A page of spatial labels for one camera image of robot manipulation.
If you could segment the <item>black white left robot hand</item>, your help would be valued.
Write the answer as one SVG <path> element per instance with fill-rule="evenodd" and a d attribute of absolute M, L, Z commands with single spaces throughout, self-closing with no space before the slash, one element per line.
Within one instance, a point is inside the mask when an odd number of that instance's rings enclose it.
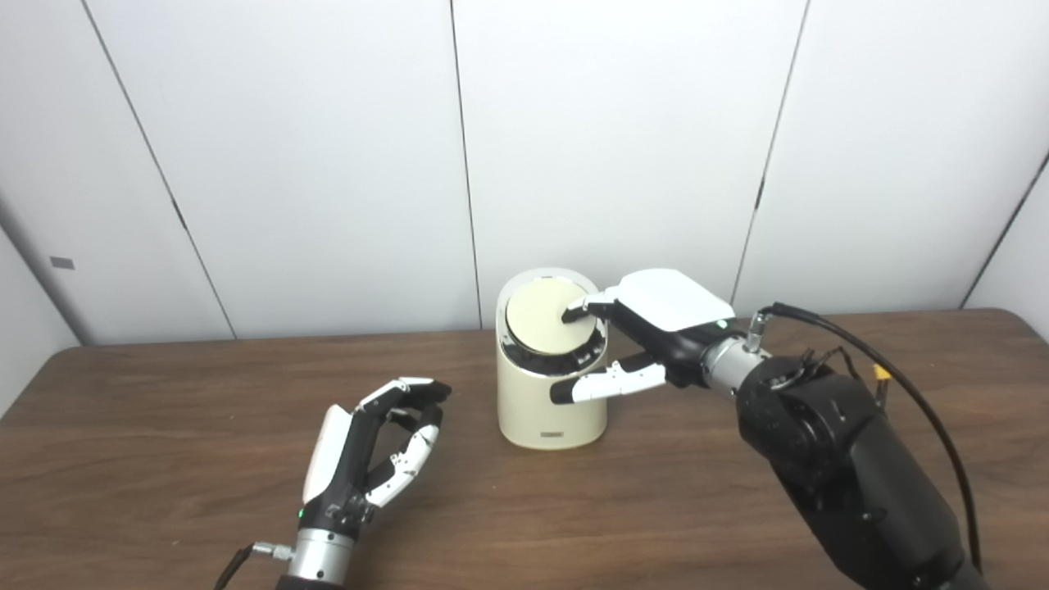
<path fill-rule="evenodd" d="M 411 484 L 434 450 L 448 384 L 401 377 L 364 396 L 352 410 L 325 412 L 305 478 L 299 529 L 356 540 L 374 512 Z M 397 425 L 408 433 L 397 451 L 371 464 L 379 433 Z"/>

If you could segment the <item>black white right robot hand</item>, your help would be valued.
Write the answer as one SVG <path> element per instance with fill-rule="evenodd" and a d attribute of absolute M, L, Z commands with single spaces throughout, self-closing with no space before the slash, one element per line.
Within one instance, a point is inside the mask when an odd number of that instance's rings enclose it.
<path fill-rule="evenodd" d="M 616 326 L 642 347 L 602 370 L 550 388 L 556 406 L 630 395 L 672 384 L 709 388 L 705 358 L 724 341 L 742 338 L 729 303 L 672 269 L 633 272 L 618 285 L 571 302 L 563 324 L 592 316 Z"/>

